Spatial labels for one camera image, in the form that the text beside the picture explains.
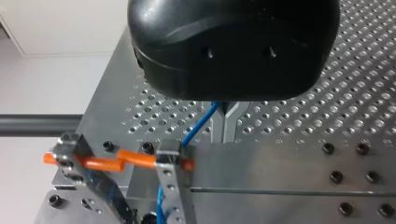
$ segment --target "black bolt head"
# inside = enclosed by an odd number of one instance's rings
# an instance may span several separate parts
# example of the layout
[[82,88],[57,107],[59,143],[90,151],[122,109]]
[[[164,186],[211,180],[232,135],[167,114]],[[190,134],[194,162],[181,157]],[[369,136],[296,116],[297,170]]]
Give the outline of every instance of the black bolt head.
[[381,176],[376,172],[376,171],[369,171],[366,174],[366,180],[367,182],[369,182],[370,184],[376,184],[378,183],[378,180]]
[[150,142],[143,143],[142,149],[146,154],[154,155],[154,146]]
[[395,209],[387,203],[383,203],[378,208],[378,214],[381,217],[392,217],[395,213]]
[[49,205],[51,207],[57,208],[61,206],[61,204],[62,204],[62,198],[59,195],[54,194],[49,197]]
[[112,151],[114,150],[114,145],[113,145],[113,143],[110,142],[110,141],[104,142],[104,143],[102,144],[102,147],[103,147],[103,149],[104,149],[106,152],[112,152]]
[[157,216],[154,214],[148,213],[143,216],[141,224],[156,224]]
[[349,217],[353,213],[353,207],[350,203],[340,203],[338,212],[344,217]]
[[367,153],[369,152],[369,150],[370,150],[369,146],[367,146],[367,145],[364,144],[364,143],[359,143],[359,144],[356,146],[356,153],[358,153],[358,155],[361,155],[361,156],[367,155]]
[[331,143],[325,143],[322,147],[322,151],[326,155],[332,155],[332,153],[334,152],[334,149],[335,149],[335,147]]
[[339,171],[333,171],[330,174],[330,181],[332,181],[334,184],[340,184],[344,179],[344,176],[341,172]]

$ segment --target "blue tube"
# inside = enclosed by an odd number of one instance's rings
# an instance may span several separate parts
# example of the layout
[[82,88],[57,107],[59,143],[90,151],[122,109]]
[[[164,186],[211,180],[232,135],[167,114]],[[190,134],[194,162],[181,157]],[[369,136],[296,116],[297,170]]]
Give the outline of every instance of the blue tube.
[[195,124],[194,128],[186,135],[186,137],[183,139],[181,142],[181,145],[183,147],[186,147],[190,140],[198,133],[198,131],[202,128],[202,126],[205,125],[205,123],[212,117],[212,115],[215,113],[215,111],[219,108],[221,105],[220,102],[214,102],[212,103],[212,106],[210,109],[204,114],[204,116],[198,121],[197,124]]
[[163,209],[161,208],[161,204],[163,203],[163,188],[160,186],[158,188],[158,197],[157,197],[157,224],[163,224]]
[[[203,117],[195,124],[194,128],[184,137],[183,141],[181,141],[181,145],[186,147],[191,139],[198,133],[198,131],[205,125],[205,123],[212,117],[215,111],[221,105],[220,102],[212,103],[210,109],[204,114]],[[163,224],[165,222],[165,218],[163,216],[163,209],[161,208],[161,204],[163,203],[163,188],[160,186],[158,188],[158,197],[157,197],[157,224]]]

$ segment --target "metal clamp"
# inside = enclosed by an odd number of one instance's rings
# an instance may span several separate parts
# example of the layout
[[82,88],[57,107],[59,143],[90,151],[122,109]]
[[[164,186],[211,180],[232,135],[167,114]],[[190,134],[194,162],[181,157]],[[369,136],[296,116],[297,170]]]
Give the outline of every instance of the metal clamp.
[[117,184],[105,173],[83,167],[81,162],[92,156],[92,151],[82,135],[64,133],[51,153],[62,174],[74,182],[79,195],[84,195],[81,203],[85,208],[113,223],[134,223],[134,214]]
[[196,224],[187,175],[181,170],[181,144],[162,140],[157,150],[157,175],[163,186],[163,213],[166,223]]

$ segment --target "black cover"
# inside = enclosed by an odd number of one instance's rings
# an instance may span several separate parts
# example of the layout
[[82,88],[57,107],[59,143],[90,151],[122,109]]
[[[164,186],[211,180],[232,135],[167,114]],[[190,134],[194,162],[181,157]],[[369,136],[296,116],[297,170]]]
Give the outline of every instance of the black cover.
[[337,34],[337,0],[131,0],[139,64],[160,93],[280,100],[318,80]]

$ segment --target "horizontal metal rod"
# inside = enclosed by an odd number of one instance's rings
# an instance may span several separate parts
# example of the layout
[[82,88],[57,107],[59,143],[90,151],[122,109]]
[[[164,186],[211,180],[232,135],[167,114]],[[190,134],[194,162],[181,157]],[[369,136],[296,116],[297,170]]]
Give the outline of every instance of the horizontal metal rod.
[[196,193],[228,193],[228,194],[266,194],[291,196],[347,196],[347,197],[396,197],[395,192],[375,191],[293,191],[269,189],[199,189],[191,188]]
[[0,115],[0,136],[58,137],[75,132],[82,115]]

